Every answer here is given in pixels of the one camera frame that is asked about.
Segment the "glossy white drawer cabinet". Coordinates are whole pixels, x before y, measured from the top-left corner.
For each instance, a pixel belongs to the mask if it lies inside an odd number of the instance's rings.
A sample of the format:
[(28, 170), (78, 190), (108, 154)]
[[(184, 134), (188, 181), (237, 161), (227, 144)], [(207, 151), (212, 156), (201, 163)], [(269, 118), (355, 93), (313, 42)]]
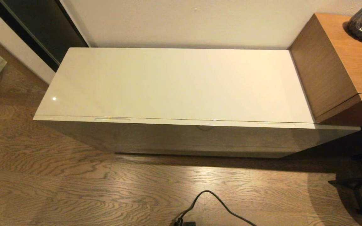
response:
[[(318, 124), (287, 50), (72, 47), (36, 115)], [(125, 153), (275, 159), (294, 154)]]

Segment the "dark sliding door panel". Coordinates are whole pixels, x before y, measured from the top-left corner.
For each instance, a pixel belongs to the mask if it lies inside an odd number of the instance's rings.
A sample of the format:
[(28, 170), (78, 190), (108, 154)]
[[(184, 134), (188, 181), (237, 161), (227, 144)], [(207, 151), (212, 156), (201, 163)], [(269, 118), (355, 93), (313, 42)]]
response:
[(71, 47), (89, 47), (60, 0), (0, 0), (0, 18), (53, 71)]

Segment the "brown wooden side table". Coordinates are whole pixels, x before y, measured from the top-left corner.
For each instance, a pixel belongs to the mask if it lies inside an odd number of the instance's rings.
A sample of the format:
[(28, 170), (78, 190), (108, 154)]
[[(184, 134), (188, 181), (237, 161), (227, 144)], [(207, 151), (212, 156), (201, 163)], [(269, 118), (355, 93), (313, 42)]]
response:
[(362, 42), (349, 17), (315, 13), (290, 46), (315, 121), (362, 127)]

